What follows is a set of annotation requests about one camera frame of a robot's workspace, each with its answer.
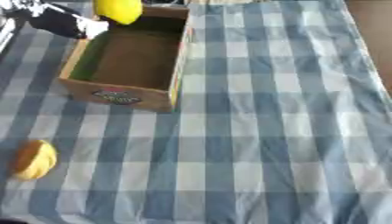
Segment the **printed logo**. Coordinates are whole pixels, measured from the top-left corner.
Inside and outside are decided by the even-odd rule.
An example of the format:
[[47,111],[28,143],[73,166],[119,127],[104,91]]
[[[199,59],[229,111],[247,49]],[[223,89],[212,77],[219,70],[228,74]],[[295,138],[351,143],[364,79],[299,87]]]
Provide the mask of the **printed logo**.
[[117,105],[130,105],[141,101],[140,98],[132,97],[130,93],[113,87],[95,91],[93,95]]

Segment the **wooden floor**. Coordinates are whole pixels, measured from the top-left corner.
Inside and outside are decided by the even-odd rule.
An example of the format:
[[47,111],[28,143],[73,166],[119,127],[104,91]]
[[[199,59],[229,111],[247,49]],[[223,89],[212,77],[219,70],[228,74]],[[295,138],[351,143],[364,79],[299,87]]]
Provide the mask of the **wooden floor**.
[[385,87],[392,94],[392,1],[348,1]]

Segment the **checkered tablecloth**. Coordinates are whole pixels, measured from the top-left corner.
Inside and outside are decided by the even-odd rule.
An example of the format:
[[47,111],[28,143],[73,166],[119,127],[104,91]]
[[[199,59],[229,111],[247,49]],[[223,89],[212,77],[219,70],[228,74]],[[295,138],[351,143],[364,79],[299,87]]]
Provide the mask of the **checkered tablecloth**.
[[[70,3],[75,9],[89,3]],[[0,65],[1,217],[35,223],[390,223],[390,100],[341,1],[191,4],[178,111],[73,101],[72,41],[26,26]],[[9,178],[27,138],[57,166]]]

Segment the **round yellow object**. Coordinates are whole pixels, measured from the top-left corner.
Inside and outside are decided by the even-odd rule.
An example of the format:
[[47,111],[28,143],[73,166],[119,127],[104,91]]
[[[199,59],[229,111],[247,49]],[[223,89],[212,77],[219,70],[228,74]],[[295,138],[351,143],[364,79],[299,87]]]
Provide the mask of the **round yellow object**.
[[57,162],[56,150],[43,140],[32,140],[17,152],[12,171],[20,179],[39,179],[45,176]]
[[129,25],[137,20],[143,11],[141,0],[94,0],[96,15]]

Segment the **open box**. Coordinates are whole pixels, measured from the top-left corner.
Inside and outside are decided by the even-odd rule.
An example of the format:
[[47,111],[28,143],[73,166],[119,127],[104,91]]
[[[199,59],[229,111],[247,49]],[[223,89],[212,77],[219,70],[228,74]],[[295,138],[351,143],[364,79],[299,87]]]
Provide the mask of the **open box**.
[[133,24],[80,40],[59,80],[74,99],[172,111],[178,98],[188,9],[144,7]]

